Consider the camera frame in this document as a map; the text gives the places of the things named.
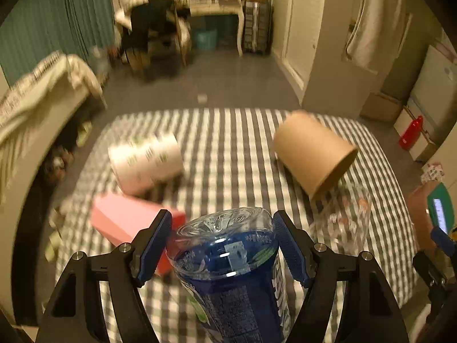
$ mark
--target red bottle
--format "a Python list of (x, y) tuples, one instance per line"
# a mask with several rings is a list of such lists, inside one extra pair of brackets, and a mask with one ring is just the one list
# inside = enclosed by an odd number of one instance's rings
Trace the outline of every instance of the red bottle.
[(417, 119), (413, 120), (403, 135), (400, 137), (398, 144), (401, 148), (405, 151), (408, 151), (414, 143), (417, 142), (420, 136), (420, 131), (422, 130), (422, 123), (424, 122), (424, 118), (419, 116)]

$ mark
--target floor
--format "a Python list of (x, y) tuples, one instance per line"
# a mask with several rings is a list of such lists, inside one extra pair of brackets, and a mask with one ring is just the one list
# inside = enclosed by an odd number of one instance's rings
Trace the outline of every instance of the floor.
[[(272, 57), (244, 55), (235, 50), (218, 50), (196, 54), (187, 68), (179, 64), (178, 56), (153, 61), (148, 73), (133, 76), (130, 68), (119, 65), (111, 72), (104, 94), (108, 110), (92, 118), (93, 130), (87, 143), (75, 152), (75, 162), (65, 181), (55, 190), (53, 204), (57, 206), (71, 194), (79, 173), (97, 136), (107, 123), (126, 113), (155, 109), (195, 107), (260, 107), (299, 109), (291, 86)], [(207, 97), (206, 103), (198, 99)], [(398, 135), (392, 126), (381, 122), (360, 120), (378, 139), (404, 195), (420, 183), (420, 164), (397, 144)], [(49, 299), (54, 287), (55, 264), (44, 258), (44, 248), (52, 230), (45, 225), (38, 254), (36, 296), (38, 316), (41, 305)]]

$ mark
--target black and white checkered cloth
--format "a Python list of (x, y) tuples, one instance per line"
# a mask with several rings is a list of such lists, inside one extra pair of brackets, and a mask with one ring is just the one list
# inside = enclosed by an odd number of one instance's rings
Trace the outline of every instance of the black and white checkered cloth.
[[(184, 176), (152, 190), (149, 199), (186, 212), (195, 219), (212, 212), (243, 206), (263, 207), (271, 213), (284, 209), (304, 230), (312, 222), (315, 204), (278, 163), (272, 151), (275, 129), (286, 111), (262, 109), (184, 109), (124, 115), (108, 125), (98, 138), (76, 185), (72, 209), (63, 228), (57, 278), (77, 250), (87, 255), (111, 251), (109, 241), (90, 224), (94, 197), (119, 192), (111, 171), (108, 147), (132, 137), (171, 132), (181, 146)], [(317, 119), (356, 144), (360, 152), (342, 178), (365, 186), (372, 196), (371, 225), (366, 249), (383, 269), (402, 306), (412, 296), (416, 281), (412, 259), (416, 252), (413, 227), (392, 169), (378, 142), (356, 121), (316, 116)], [(285, 267), (287, 300), (296, 317), (304, 290)], [(120, 341), (113, 305), (106, 283), (101, 294), (107, 329), (112, 341)], [(187, 301), (186, 291), (174, 275), (152, 280), (139, 290), (146, 312), (160, 342), (209, 342)], [(326, 341), (333, 341), (343, 303), (343, 287), (337, 288)]]

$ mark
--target kraft paper cup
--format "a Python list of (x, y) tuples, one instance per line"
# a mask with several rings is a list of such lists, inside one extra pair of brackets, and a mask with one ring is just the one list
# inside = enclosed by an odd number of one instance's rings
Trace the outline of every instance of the kraft paper cup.
[(126, 195), (141, 194), (183, 171), (181, 150), (173, 134), (111, 146), (108, 155), (117, 184)]
[(276, 130), (274, 150), (311, 200), (335, 186), (358, 149), (307, 112), (293, 112)]

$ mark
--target display screen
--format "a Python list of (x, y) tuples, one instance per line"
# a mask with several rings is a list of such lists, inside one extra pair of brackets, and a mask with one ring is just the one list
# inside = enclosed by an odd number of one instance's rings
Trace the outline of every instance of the display screen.
[(435, 205), (436, 217), (438, 218), (438, 226), (447, 233), (446, 218), (444, 217), (443, 205), (439, 198), (433, 199), (433, 205)]

